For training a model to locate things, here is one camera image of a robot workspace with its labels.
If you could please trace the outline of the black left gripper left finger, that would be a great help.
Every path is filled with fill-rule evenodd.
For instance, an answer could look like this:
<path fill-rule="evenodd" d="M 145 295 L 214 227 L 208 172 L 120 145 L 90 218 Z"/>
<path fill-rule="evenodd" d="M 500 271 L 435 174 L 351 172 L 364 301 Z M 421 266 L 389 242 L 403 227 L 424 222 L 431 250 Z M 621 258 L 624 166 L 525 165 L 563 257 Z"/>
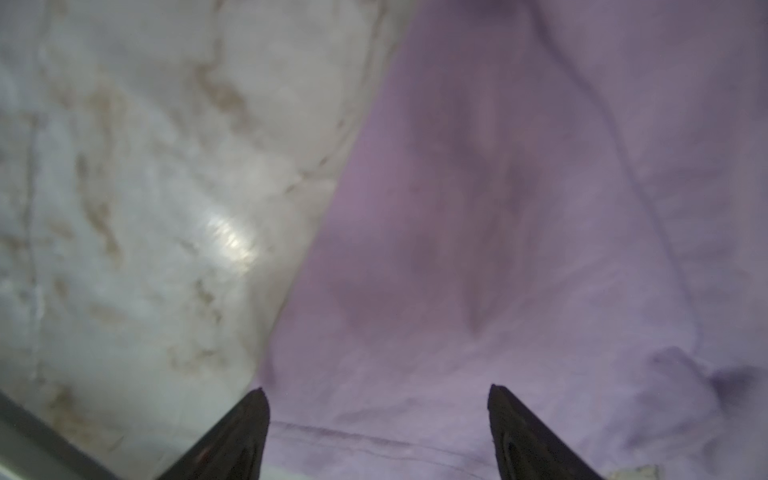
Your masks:
<path fill-rule="evenodd" d="M 252 390 L 158 480 L 258 480 L 269 425 L 267 396 Z"/>

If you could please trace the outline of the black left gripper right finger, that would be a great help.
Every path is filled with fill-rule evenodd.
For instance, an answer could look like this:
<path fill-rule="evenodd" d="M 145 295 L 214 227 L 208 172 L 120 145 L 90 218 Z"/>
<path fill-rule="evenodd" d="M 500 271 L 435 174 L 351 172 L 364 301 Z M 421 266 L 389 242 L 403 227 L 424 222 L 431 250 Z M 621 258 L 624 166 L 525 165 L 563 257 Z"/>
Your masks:
<path fill-rule="evenodd" d="M 487 407 L 502 479 L 601 480 L 506 387 L 490 387 Z"/>

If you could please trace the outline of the lilac t-shirt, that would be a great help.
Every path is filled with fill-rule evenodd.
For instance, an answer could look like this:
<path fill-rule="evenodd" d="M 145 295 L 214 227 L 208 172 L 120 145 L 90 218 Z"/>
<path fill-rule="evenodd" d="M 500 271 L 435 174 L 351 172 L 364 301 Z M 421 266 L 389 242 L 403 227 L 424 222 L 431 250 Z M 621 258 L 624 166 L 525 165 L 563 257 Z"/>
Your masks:
<path fill-rule="evenodd" d="M 271 337 L 265 462 L 494 479 L 517 395 L 600 473 L 767 475 L 767 5 L 426 1 Z"/>

